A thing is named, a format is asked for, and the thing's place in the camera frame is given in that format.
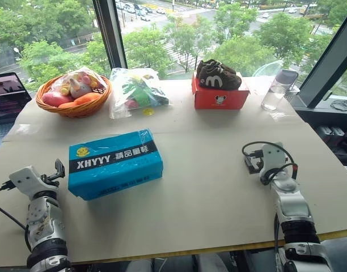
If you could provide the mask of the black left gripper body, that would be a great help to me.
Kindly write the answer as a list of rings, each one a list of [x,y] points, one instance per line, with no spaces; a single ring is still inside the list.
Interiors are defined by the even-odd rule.
[[[53,182],[43,182],[43,183],[49,186],[54,186],[55,188],[58,188],[60,185],[60,182],[57,179],[55,179]]]

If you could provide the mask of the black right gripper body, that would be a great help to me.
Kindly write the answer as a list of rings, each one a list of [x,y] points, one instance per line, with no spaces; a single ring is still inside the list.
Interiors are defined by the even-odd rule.
[[[263,152],[254,151],[252,153],[244,153],[244,162],[250,174],[259,173],[264,165]]]

